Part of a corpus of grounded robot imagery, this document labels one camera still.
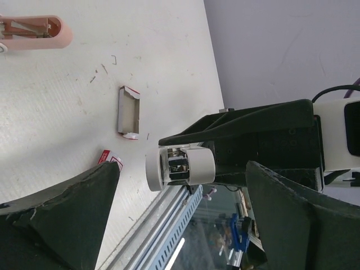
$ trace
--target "red and white box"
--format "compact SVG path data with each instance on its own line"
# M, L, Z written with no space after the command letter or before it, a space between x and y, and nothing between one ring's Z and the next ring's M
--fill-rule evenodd
M122 160L114 152L110 150L104 150L97 164L103 163L104 161L116 162L119 166L120 172L122 171L123 168Z

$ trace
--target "small cardboard box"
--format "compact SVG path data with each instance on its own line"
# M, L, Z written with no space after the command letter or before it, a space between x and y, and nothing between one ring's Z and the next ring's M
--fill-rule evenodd
M119 166L120 172L122 171L122 160L114 152L110 150L104 150L97 164L103 163L104 161L116 162Z
M118 132L125 138L137 140L140 123L140 93L122 86L119 91Z

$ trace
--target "white tabletop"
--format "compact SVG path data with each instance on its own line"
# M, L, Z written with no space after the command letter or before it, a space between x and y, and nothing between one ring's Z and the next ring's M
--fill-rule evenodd
M203 0L0 7L3 16L57 15L74 32L64 49L0 55L0 203L95 166L103 149L116 152L124 168L98 268L157 195L147 187L146 151L223 108ZM116 132L122 85L141 93L139 141Z

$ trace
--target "open box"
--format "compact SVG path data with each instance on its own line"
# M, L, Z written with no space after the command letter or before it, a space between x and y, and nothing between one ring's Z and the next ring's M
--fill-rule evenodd
M119 91L118 132L125 138L137 140L140 123L140 93L122 86Z

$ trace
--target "pink object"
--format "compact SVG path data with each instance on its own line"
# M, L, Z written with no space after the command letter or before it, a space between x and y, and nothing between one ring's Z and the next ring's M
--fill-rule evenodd
M57 16L0 16L0 52L60 49L72 40L73 32Z
M212 194L216 193L218 190L215 187L212 187L211 190L202 196L203 199L211 201L212 200Z

